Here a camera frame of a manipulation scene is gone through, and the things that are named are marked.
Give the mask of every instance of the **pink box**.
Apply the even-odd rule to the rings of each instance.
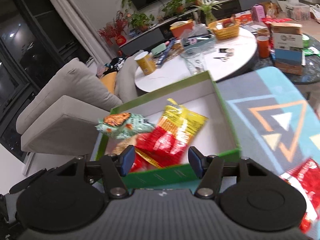
[[[262,5],[256,4],[252,6],[252,20],[256,22],[262,22],[262,18],[265,18],[264,8]]]

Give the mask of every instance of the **glass vase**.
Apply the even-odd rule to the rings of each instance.
[[[213,16],[212,12],[205,13],[205,24],[208,26],[209,23],[217,21],[216,17]]]

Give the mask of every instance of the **black circular disc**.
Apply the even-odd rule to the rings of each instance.
[[[265,232],[298,226],[307,207],[304,197],[294,187],[266,177],[229,187],[221,194],[220,206],[237,224]]]
[[[95,220],[103,207],[102,193],[72,177],[48,177],[27,188],[17,200],[19,219],[37,231],[81,228]]]

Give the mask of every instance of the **white planter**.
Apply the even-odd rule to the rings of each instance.
[[[286,12],[287,1],[277,1],[282,12]]]

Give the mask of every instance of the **yellow plastic basket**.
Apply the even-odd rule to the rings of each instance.
[[[212,23],[209,23],[209,25],[208,25],[209,29],[213,31],[214,35],[216,35],[218,40],[226,40],[226,39],[237,37],[239,35],[240,21],[236,20],[236,19],[235,19],[236,25],[234,25],[234,26],[223,28],[221,30],[214,29],[215,26],[217,25],[217,23],[222,23],[225,20],[227,20],[227,19],[212,22]]]

